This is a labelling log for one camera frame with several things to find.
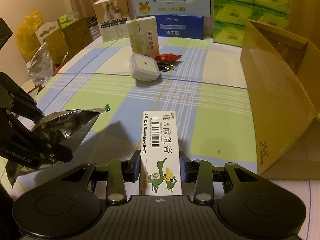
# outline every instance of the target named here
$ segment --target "plaid tablecloth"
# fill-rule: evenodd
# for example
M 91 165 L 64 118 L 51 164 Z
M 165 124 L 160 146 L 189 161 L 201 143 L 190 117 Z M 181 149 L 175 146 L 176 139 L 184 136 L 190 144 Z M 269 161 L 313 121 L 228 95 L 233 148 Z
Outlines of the plaid tablecloth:
M 160 53 L 182 55 L 177 71 L 161 73 L 154 82 L 130 77 L 129 39 L 90 44 L 52 78 L 37 96 L 38 107 L 47 115 L 67 109 L 100 108 L 102 114 L 70 163 L 18 178 L 12 189 L 2 172 L 1 183 L 13 198 L 57 175 L 80 165 L 95 162 L 106 165 L 114 159 L 130 158 L 140 147 L 142 112 L 175 110 L 179 147 L 190 159 L 208 160 L 215 166 L 236 162 L 256 172 L 256 149 L 251 106 L 240 64 L 241 49 L 215 44 L 212 39 L 159 38 Z M 32 123 L 21 120 L 28 128 Z M 0 162 L 4 171 L 5 160 Z M 300 236 L 320 239 L 311 226 L 319 217 L 317 181 L 276 181 L 297 194 L 308 214 Z M 183 185 L 183 194 L 192 194 L 194 185 Z M 215 196 L 221 197 L 221 183 L 215 183 Z M 105 188 L 99 187 L 99 197 Z M 138 194 L 138 183 L 126 183 L 127 194 Z

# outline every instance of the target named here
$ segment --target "silver foil bag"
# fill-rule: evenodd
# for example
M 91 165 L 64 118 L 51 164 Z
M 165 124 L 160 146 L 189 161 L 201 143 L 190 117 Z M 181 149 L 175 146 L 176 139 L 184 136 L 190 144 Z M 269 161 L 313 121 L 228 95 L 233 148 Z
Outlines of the silver foil bag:
M 66 110 L 49 114 L 35 123 L 31 132 L 39 138 L 45 138 L 51 143 L 59 143 L 71 149 L 72 153 L 79 147 L 100 114 L 110 111 L 109 104 L 97 109 Z M 57 164 L 55 159 L 45 159 L 40 169 Z M 35 170 L 8 161 L 6 172 L 11 186 L 20 175 Z

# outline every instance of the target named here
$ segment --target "wall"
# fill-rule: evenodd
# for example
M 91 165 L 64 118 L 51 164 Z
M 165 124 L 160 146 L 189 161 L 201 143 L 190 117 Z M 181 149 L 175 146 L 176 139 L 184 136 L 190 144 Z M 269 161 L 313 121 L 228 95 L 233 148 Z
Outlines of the wall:
M 320 48 L 320 0 L 292 0 L 287 30 L 311 40 Z
M 0 50 L 0 71 L 8 74 L 18 85 L 28 80 L 26 63 L 17 48 L 15 33 L 22 19 L 33 9 L 42 13 L 44 22 L 56 20 L 71 12 L 69 0 L 0 0 L 0 18 L 13 32 L 12 37 Z

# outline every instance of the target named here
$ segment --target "yellow plastic bag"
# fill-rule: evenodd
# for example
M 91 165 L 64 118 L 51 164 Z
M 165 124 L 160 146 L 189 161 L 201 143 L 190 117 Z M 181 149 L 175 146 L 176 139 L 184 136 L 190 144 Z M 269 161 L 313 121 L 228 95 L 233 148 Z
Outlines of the yellow plastic bag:
M 36 10 L 33 10 L 31 13 L 29 13 L 20 23 L 16 34 L 16 43 L 20 54 L 25 59 L 32 58 L 36 51 L 40 48 L 40 44 L 35 32 L 43 24 L 41 13 Z

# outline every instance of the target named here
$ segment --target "green cartoon bird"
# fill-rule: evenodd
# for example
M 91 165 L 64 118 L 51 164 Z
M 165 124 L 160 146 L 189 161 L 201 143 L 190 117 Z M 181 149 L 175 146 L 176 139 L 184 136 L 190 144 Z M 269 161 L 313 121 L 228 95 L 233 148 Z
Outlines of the green cartoon bird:
M 159 185 L 165 181 L 167 183 L 167 189 L 172 191 L 172 188 L 176 184 L 176 176 L 173 175 L 173 172 L 169 168 L 165 168 L 166 172 L 163 175 L 163 165 L 167 158 L 164 158 L 163 161 L 157 162 L 157 167 L 159 170 L 159 173 L 153 173 L 148 176 L 148 183 L 152 183 L 152 191 L 154 190 L 157 194 L 157 190 L 159 188 Z

